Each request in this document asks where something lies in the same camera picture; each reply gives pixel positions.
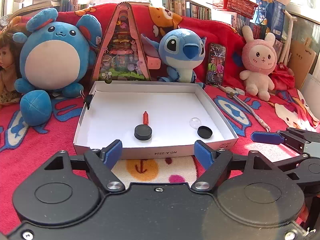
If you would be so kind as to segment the binder clip on box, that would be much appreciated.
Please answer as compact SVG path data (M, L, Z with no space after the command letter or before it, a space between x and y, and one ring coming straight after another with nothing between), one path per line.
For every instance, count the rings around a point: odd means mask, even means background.
M83 98L84 106L86 106L87 110L89 110L94 95L93 94L85 95L83 90L80 91L80 95Z

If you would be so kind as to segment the smartphone with lit screen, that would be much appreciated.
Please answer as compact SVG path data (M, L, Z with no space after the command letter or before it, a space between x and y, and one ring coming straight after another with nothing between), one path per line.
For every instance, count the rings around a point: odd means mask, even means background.
M226 48L222 45L211 43L208 52L206 84L221 85L225 68Z

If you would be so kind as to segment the blue Stitch plush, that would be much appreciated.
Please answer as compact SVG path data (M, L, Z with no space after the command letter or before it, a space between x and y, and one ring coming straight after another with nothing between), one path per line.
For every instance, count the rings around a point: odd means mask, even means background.
M161 82L196 83L194 69L204 60L207 38L192 30L179 28L166 33L159 42L140 35L144 52L161 60L167 66L167 76L157 77Z

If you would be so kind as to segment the blue paper bag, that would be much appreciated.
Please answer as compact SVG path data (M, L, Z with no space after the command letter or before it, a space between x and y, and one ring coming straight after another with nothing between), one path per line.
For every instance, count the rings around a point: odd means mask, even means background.
M285 5L276 0L255 0L257 8L253 20L255 25L266 25L277 40L281 40L285 19Z

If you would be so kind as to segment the clear glass dome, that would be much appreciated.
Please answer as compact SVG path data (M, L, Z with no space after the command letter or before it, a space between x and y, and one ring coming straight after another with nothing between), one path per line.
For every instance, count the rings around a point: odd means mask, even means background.
M202 125L202 122L199 118L191 118L189 120L189 125L194 129L198 129Z

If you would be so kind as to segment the pink bunny plush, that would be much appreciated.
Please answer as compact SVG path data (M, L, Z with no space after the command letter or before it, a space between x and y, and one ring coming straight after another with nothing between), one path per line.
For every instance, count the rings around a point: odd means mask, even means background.
M240 72L239 77L248 94L268 101L269 91L274 90L274 83L269 75L277 64L277 54L273 47L275 35L267 33L263 40L254 39L252 29L247 25L242 28L242 34L246 41L241 56L245 70Z

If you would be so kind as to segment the red plastic basket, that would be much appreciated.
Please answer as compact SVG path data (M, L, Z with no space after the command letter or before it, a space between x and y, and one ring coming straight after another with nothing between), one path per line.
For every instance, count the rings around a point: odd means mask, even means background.
M253 18L257 6L250 0L213 0L214 9L236 12L250 20Z

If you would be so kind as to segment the pink triangular toy box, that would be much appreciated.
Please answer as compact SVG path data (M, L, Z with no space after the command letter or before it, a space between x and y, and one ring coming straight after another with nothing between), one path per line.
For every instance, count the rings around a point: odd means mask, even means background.
M145 54L130 3L119 3L106 28L91 81L148 81L161 60Z

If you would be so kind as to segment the brown cardboard board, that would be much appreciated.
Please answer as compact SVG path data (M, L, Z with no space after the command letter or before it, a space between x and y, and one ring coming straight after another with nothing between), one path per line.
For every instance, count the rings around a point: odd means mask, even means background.
M304 43L291 41L291 57L288 67L295 77L295 88L300 89L316 58L316 52L310 48L312 38L307 37Z

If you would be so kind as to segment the red cloth bundle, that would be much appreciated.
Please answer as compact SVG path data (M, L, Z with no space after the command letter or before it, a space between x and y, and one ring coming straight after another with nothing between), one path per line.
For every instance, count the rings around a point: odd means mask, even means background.
M276 68L270 74L270 78L274 83L275 90L288 90L295 87L293 71L282 63L276 65Z

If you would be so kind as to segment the black round lid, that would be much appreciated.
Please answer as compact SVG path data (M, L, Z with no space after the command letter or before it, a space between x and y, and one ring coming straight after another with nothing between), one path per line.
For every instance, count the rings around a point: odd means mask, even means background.
M213 135L212 130L207 126L199 126L197 129L197 134L202 139L210 139Z

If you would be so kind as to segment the red patterned blanket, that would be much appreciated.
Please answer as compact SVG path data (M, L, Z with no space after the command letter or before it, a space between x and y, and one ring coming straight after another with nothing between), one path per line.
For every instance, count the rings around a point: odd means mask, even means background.
M223 85L234 89L270 126L272 131L288 127L319 131L319 115L313 114L300 91L290 89L273 92L268 102L245 93L239 79L241 51L244 39L230 26L217 21L203 21L182 17L162 8L135 5L133 13L138 30L148 38L159 41L161 36L175 28L187 28L207 43L217 43L227 49ZM233 152L246 155L258 150L271 161L294 156L283 145L254 143L250 136L261 130L255 118L231 100L218 88L208 86L206 93L215 101L231 127L238 135ZM1 232L9 233L20 220L12 205L16 187L40 165L59 150L74 154L73 138L82 110L83 100L58 98L53 102L53 115L41 127L29 127L21 118L17 104L1 109ZM124 160L114 172L124 182L156 181L170 183L194 182L204 169L194 157L155 160Z

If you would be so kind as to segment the blue round mouse plush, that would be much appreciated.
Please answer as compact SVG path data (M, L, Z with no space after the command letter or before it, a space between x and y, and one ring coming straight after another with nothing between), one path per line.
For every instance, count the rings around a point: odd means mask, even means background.
M22 94L20 111L29 126L44 124L52 114L50 93L65 98L80 97L80 80L95 63L95 50L103 37L101 24L84 14L75 25L57 21L55 8L44 9L26 23L31 34L15 33L13 40L23 45L20 52L21 77L15 89Z

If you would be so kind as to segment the row of books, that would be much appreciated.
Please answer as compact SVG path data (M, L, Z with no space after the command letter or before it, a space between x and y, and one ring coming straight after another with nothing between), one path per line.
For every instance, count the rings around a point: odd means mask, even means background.
M199 20L212 20L212 11L209 7L191 0L162 0L162 4L166 11L180 16Z

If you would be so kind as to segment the white shallow cardboard box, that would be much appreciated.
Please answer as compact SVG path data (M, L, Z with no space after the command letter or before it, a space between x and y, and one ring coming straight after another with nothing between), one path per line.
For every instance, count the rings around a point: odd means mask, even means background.
M213 135L206 144L230 149L238 140L234 129L209 95L195 83L150 81L97 81L90 94L89 110L83 107L73 145L77 154L107 147L115 140L123 145L122 159L155 159L193 155L197 130L189 125L199 118ZM135 127L149 115L152 137L135 138Z

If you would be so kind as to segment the brown haired doll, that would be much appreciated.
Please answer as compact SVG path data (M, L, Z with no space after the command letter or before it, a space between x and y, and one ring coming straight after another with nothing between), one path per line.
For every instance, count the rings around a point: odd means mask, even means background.
M17 103L20 94L15 89L21 46L13 40L13 35L20 32L12 28L1 32L1 107Z

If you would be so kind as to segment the black round puck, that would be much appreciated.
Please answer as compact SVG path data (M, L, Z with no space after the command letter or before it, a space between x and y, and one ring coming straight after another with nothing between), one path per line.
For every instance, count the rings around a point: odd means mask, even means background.
M149 140L152 137L152 129L148 125L140 124L135 127L134 136L141 141Z

